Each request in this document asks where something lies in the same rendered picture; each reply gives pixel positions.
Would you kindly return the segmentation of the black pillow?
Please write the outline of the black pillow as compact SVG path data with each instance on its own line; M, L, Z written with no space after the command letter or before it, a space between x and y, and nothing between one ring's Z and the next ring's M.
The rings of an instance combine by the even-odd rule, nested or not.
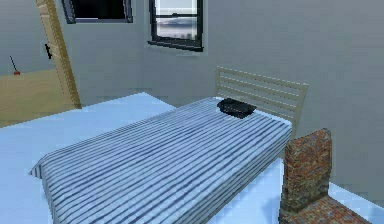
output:
M239 119L243 119L251 115L256 109L256 106L253 106L248 103L244 103L232 98L225 98L221 100L217 104L217 107L220 109L222 113L225 113L227 115L230 115Z

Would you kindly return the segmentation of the tan wooden door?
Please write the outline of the tan wooden door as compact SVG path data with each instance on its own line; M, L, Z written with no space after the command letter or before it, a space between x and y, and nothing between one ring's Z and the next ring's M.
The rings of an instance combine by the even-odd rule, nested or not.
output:
M76 109L81 109L70 59L63 38L54 0L35 0L47 44L53 57L56 72L65 98Z

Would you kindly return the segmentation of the red base black stick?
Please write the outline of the red base black stick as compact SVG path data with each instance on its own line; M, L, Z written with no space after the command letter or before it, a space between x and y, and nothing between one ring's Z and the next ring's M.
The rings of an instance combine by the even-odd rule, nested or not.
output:
M12 56L10 56L10 60L11 60L11 63L12 63L12 65L13 65L13 68L14 68L14 75L15 76L19 76L19 75L21 75L21 73L20 73L20 71L16 68L16 65L15 65L15 63L14 63L14 60L13 60L13 57Z

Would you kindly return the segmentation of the brick pattern chair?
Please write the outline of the brick pattern chair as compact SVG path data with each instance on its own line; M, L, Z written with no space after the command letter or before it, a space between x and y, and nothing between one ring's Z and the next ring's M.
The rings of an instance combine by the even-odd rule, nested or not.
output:
M332 137L327 128L285 148L279 224L372 224L329 196Z

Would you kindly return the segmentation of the dark framed picture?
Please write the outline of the dark framed picture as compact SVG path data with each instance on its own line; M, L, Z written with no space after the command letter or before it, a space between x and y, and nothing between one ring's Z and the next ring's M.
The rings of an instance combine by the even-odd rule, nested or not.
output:
M61 0L66 22L132 23L131 0Z

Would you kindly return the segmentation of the blue striped bed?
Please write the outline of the blue striped bed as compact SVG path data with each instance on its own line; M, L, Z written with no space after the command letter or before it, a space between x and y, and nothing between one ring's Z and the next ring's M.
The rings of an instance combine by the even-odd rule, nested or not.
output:
M207 224L295 136L308 86L224 67L216 94L46 154L53 224ZM256 106L239 119L217 104Z

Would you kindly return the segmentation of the black framed window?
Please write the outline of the black framed window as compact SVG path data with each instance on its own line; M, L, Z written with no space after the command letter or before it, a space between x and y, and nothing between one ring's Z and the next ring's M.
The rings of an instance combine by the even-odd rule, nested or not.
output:
M203 0L148 0L150 45L203 51Z

